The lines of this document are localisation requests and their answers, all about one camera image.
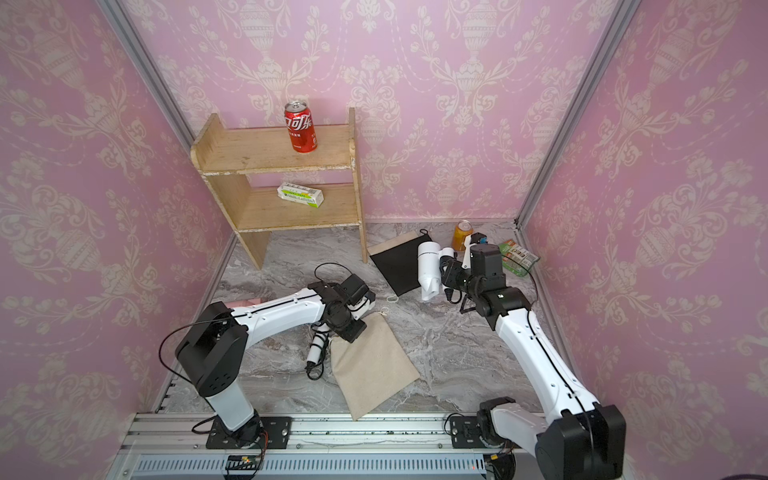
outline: damask pattern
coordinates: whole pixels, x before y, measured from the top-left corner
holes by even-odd
[[[95,3],[0,2],[0,47],[5,474],[103,478],[230,228]]]
[[[768,472],[765,14],[641,3],[529,225],[635,478]]]
[[[318,124],[354,106],[366,216],[445,219],[519,212],[615,0],[123,3],[193,129],[213,111],[281,124],[294,98]]]

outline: red soda can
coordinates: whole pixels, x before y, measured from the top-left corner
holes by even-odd
[[[295,151],[308,154],[317,148],[312,112],[306,102],[294,100],[286,103],[286,126]]]

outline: white box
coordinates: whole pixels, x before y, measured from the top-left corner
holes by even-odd
[[[315,208],[319,207],[323,202],[322,190],[302,187],[301,185],[289,184],[287,182],[277,188],[277,196],[283,200],[289,200]]]

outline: black pouch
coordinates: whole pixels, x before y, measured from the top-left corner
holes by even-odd
[[[376,268],[379,269],[397,296],[420,287],[419,245],[424,242],[431,242],[432,238],[429,236],[429,232],[423,228],[419,230],[419,233],[421,235],[416,238],[371,255],[371,260],[373,260]]]

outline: marble floor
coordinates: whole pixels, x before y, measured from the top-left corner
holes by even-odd
[[[369,223],[368,243],[375,245],[410,230],[425,228],[432,239],[449,245],[453,223]],[[475,226],[493,243],[511,238],[510,223]],[[476,313],[462,315],[458,306],[438,295],[421,301],[419,290],[387,303],[392,295],[373,262],[360,259],[359,236],[354,228],[288,230],[272,234],[262,270],[256,270],[238,245],[224,271],[214,300],[263,301],[289,295],[314,281],[313,270],[322,262],[338,262],[359,275],[377,295],[374,310],[388,307],[387,321],[419,371],[421,379],[385,401],[383,412],[474,412],[481,401],[511,396],[525,408],[541,410],[531,383],[514,356],[486,321]],[[343,280],[346,272],[324,266],[326,280]],[[530,278],[507,272],[507,284],[533,300]],[[549,335],[548,319],[534,305],[542,328]],[[310,381],[304,372],[310,329],[302,326],[273,336],[246,351],[240,368],[243,390],[259,412],[348,412],[333,378],[330,360],[322,379]],[[210,407],[183,380],[168,390],[163,412],[210,412]]]

